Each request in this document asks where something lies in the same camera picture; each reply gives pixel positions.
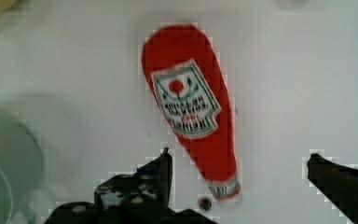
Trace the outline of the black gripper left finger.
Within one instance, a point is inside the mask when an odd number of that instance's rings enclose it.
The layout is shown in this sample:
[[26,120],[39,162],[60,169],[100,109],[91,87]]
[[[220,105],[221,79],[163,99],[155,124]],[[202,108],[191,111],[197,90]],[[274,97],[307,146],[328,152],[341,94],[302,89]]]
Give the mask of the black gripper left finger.
[[132,175],[116,175],[94,190],[94,201],[64,203],[44,224],[217,224],[206,216],[169,207],[172,156],[167,148]]

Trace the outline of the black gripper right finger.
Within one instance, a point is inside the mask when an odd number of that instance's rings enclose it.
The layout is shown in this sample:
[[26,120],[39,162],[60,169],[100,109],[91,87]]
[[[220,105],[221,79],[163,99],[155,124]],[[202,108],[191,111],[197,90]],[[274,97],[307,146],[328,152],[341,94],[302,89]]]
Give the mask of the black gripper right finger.
[[358,224],[358,169],[339,165],[312,153],[308,180],[353,224]]

